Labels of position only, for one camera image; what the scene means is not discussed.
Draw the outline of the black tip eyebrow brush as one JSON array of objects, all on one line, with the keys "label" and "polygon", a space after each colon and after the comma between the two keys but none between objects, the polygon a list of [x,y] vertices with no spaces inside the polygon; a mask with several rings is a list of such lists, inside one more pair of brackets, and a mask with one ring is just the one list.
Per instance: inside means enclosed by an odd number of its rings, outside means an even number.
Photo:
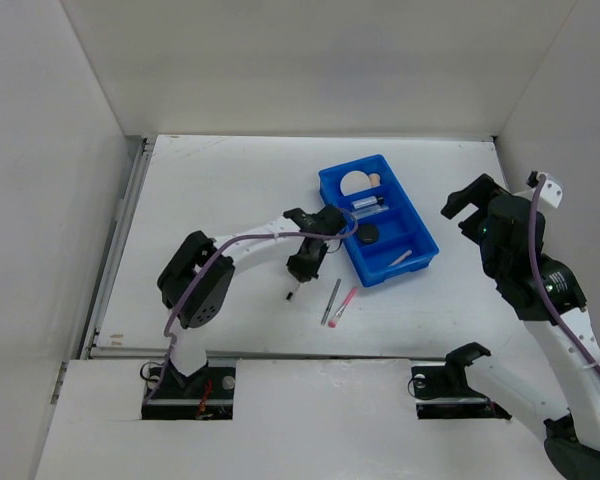
[{"label": "black tip eyebrow brush", "polygon": [[286,295],[285,299],[286,299],[287,301],[293,301],[293,300],[296,298],[296,296],[297,296],[297,294],[298,294],[298,291],[299,291],[299,289],[300,289],[300,287],[301,287],[301,286],[302,286],[302,283],[301,283],[301,282],[297,282],[297,283],[296,283],[296,284],[295,284],[295,285],[294,285],[294,286],[293,286],[293,287],[290,289],[290,291],[287,293],[287,295]]}]

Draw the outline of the grey handle makeup brush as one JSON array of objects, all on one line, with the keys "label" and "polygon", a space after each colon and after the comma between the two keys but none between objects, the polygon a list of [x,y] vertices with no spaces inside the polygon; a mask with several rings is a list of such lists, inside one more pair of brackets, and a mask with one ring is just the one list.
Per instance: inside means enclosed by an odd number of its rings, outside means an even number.
[{"label": "grey handle makeup brush", "polygon": [[323,316],[321,318],[321,322],[320,322],[321,325],[326,325],[326,323],[327,323],[327,320],[328,320],[329,315],[331,313],[331,310],[333,308],[333,304],[335,302],[336,296],[338,294],[341,282],[342,282],[341,278],[337,278],[336,281],[335,281],[335,284],[334,284],[334,287],[333,287],[333,289],[331,291],[328,303],[326,305],[326,308],[324,310]]}]

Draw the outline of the pink handle makeup brush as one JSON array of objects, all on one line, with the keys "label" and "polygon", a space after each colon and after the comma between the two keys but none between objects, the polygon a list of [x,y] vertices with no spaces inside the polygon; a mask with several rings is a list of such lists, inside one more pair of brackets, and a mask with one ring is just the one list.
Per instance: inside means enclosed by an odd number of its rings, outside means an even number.
[{"label": "pink handle makeup brush", "polygon": [[347,294],[347,296],[345,297],[345,299],[343,300],[343,302],[341,303],[339,308],[336,310],[335,314],[328,320],[327,326],[329,328],[335,328],[337,326],[337,324],[339,323],[340,319],[342,318],[346,308],[348,307],[348,305],[350,304],[352,299],[355,297],[357,290],[358,290],[357,287],[353,287],[350,290],[350,292]]}]

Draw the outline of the black round compact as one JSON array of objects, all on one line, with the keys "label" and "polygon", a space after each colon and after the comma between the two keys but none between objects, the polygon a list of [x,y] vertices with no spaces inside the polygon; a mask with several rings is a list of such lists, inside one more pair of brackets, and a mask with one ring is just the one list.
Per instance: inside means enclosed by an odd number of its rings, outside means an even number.
[{"label": "black round compact", "polygon": [[356,238],[362,245],[371,245],[379,240],[380,232],[376,225],[360,224],[356,231]]}]

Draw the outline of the clear vial black cap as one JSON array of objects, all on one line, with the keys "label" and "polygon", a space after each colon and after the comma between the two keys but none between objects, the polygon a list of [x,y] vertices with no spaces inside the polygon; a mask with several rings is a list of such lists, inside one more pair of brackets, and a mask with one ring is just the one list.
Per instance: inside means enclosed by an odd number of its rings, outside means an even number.
[{"label": "clear vial black cap", "polygon": [[369,197],[355,200],[351,203],[352,208],[354,210],[361,210],[364,208],[369,208],[372,206],[383,205],[383,204],[384,204],[383,196],[369,196]]}]

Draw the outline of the cream round powder puff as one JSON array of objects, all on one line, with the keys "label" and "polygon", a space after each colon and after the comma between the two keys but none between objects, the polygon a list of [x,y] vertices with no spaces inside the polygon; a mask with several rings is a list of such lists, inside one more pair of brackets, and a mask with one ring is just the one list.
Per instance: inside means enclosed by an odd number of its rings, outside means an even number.
[{"label": "cream round powder puff", "polygon": [[343,196],[353,195],[371,188],[370,177],[363,171],[350,171],[340,180],[340,191]]}]

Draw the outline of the pink lip pencil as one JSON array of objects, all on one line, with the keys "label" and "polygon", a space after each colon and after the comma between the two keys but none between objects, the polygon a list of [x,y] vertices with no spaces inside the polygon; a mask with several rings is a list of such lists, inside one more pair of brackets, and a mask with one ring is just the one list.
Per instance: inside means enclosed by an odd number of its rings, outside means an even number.
[{"label": "pink lip pencil", "polygon": [[394,267],[394,266],[399,265],[400,263],[402,263],[403,261],[405,261],[406,259],[408,259],[411,255],[412,255],[412,250],[411,249],[405,251],[398,258],[396,258],[394,261],[392,261],[389,264],[389,267]]}]

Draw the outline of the beige makeup sponge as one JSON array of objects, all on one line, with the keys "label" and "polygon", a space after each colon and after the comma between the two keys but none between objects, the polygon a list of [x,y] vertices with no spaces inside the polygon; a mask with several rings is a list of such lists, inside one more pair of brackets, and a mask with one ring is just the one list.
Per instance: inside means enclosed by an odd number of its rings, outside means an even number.
[{"label": "beige makeup sponge", "polygon": [[370,174],[369,180],[372,188],[376,188],[381,184],[381,176],[378,173]]}]

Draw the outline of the clear plastic bottle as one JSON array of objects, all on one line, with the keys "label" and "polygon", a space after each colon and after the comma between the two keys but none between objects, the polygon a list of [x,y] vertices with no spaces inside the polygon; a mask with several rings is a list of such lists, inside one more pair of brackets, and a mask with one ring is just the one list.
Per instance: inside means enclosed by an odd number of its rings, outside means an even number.
[{"label": "clear plastic bottle", "polygon": [[370,217],[372,215],[382,213],[382,212],[386,211],[387,209],[388,209],[388,207],[385,205],[373,205],[373,206],[369,206],[369,207],[366,207],[363,209],[355,210],[353,212],[353,217],[356,220],[360,221],[360,220]]}]

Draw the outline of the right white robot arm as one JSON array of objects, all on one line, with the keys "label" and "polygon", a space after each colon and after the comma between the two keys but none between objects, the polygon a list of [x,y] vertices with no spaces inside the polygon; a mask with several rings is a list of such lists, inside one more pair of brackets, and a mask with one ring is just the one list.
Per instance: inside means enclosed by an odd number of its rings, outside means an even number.
[{"label": "right white robot arm", "polygon": [[443,381],[457,394],[469,390],[504,408],[539,440],[565,479],[600,479],[600,346],[587,300],[573,271],[543,253],[543,207],[558,208],[562,185],[534,171],[528,190],[511,193],[480,175],[448,196],[441,210],[454,218],[480,251],[482,268],[539,345],[564,396],[552,401],[473,342],[445,357]]}]

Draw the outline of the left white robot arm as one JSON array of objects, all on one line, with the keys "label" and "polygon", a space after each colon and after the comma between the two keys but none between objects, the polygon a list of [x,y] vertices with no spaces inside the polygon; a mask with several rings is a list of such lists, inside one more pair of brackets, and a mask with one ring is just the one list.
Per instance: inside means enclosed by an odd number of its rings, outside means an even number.
[{"label": "left white robot arm", "polygon": [[189,234],[157,280],[169,318],[163,336],[167,353],[149,381],[153,391],[169,376],[181,396],[197,394],[203,387],[207,365],[202,336],[184,338],[189,329],[200,329],[220,312],[234,277],[272,261],[283,261],[286,272],[301,285],[319,277],[329,243],[343,241],[358,229],[355,216],[328,205],[316,213],[301,208],[286,210],[275,220],[252,230],[218,237],[198,230]]}]

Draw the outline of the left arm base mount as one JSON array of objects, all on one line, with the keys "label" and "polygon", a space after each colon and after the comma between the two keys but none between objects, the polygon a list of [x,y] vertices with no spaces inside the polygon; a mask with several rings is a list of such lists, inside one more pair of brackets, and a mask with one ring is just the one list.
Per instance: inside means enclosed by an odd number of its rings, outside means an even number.
[{"label": "left arm base mount", "polygon": [[190,376],[169,366],[145,362],[139,371],[145,382],[141,418],[155,421],[225,421],[233,419],[237,360],[211,358]]}]

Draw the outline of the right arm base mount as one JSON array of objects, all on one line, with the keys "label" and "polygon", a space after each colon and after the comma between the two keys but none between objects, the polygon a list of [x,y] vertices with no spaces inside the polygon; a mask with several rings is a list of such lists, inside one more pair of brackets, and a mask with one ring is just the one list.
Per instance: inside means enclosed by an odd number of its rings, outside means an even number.
[{"label": "right arm base mount", "polygon": [[489,397],[466,386],[454,386],[441,362],[411,364],[408,392],[419,420],[510,420],[512,416]]}]

